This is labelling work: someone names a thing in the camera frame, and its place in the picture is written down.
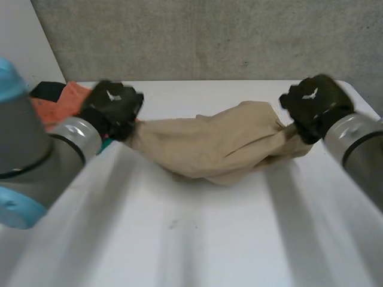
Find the beige cloth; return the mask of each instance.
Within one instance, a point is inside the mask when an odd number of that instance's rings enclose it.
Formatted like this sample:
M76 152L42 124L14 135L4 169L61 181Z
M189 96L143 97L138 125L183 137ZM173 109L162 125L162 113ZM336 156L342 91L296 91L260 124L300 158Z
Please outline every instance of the beige cloth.
M171 172L225 185L311 149L267 102L242 102L212 117L140 122L125 144Z

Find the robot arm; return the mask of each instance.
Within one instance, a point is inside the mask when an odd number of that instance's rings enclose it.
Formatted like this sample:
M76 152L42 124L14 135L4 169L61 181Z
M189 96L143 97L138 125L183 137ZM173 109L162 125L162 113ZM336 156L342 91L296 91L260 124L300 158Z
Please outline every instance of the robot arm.
M47 134L23 80L0 58L0 223L32 228L104 140L130 135L143 100L132 87L102 81L78 115Z
M347 94L328 76L291 86L279 98L302 139L323 139L332 156L383 212L383 125L354 110Z

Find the white table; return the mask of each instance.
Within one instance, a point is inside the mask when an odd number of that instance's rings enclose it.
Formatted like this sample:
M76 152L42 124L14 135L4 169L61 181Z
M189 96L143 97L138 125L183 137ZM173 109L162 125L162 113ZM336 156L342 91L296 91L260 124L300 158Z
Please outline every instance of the white table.
M139 118L212 115L297 81L132 82ZM347 83L357 108L378 118ZM383 217L317 143L231 187L174 182L119 143L33 230L0 230L0 286L383 286Z

